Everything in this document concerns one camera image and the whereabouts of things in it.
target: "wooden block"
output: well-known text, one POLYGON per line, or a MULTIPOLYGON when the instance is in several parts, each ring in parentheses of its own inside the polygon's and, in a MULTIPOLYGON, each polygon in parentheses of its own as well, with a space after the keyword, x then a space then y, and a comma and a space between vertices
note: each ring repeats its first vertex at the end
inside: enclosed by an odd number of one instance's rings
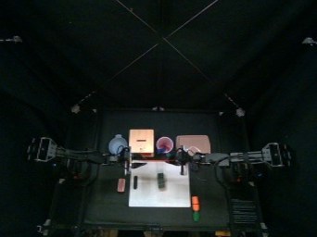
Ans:
POLYGON ((131 153, 154 157, 154 130, 130 130, 129 146, 131 153))

